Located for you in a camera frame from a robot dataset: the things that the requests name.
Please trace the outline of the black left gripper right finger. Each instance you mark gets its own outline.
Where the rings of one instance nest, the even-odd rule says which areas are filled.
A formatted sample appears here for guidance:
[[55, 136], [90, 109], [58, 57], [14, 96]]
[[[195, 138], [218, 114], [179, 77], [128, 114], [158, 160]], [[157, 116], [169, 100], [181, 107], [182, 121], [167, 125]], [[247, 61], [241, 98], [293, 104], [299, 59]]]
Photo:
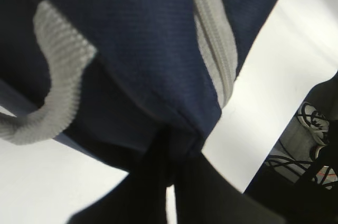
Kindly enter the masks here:
[[168, 163], [178, 223], [286, 223], [234, 188], [203, 154]]

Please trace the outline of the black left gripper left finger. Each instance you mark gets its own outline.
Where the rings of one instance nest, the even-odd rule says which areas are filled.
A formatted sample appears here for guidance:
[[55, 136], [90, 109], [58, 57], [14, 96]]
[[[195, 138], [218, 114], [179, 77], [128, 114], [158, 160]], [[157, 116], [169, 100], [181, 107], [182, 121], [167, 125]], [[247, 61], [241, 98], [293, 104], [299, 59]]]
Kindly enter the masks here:
[[169, 129], [165, 128], [121, 183], [68, 223], [167, 223], [168, 144]]

